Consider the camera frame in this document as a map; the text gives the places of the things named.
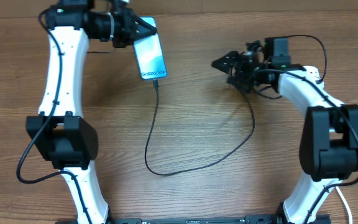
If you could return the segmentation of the blue Galaxy smartphone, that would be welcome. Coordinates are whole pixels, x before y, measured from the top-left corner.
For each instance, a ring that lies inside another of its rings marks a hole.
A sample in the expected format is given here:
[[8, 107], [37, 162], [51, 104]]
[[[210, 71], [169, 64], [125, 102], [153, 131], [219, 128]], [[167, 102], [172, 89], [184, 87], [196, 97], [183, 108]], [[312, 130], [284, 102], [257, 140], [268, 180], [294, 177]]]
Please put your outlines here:
[[143, 80], [165, 78], [167, 76], [158, 33], [135, 41], [133, 48], [140, 77]]

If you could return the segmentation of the white power strip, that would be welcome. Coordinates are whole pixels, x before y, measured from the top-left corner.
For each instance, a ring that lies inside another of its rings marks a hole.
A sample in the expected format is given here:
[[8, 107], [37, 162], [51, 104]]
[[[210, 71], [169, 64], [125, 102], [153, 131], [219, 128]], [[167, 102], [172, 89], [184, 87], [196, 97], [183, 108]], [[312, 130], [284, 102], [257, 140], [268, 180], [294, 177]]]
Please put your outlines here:
[[306, 78], [309, 81], [314, 81], [315, 83], [317, 83], [321, 78], [319, 75], [319, 70], [316, 67], [313, 66], [304, 66], [304, 68], [306, 69]]

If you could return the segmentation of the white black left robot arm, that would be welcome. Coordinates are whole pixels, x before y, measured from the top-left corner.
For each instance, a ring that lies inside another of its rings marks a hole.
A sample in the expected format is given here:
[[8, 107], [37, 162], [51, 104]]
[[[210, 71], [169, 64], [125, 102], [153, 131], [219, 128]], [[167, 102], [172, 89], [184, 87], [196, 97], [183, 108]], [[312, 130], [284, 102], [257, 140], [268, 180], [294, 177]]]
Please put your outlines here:
[[94, 11], [93, 1], [59, 1], [42, 11], [38, 20], [48, 34], [50, 56], [38, 113], [25, 122], [29, 147], [36, 147], [52, 163], [54, 175], [64, 178], [77, 223], [112, 223], [96, 175], [98, 134], [84, 119], [81, 106], [85, 58], [93, 39], [124, 48], [157, 30], [127, 1], [110, 1], [103, 13]]

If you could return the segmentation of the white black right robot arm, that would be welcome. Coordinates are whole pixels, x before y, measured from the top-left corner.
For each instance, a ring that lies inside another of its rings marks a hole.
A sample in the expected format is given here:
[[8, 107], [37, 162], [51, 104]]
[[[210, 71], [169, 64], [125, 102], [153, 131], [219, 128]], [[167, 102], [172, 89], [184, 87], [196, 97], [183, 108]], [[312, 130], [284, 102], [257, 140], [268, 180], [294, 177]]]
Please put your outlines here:
[[287, 36], [246, 44], [212, 61], [242, 93], [273, 88], [304, 116], [299, 146], [301, 176], [273, 215], [247, 215], [246, 223], [330, 223], [318, 210], [333, 189], [358, 183], [358, 105], [324, 90], [317, 68], [291, 62]]

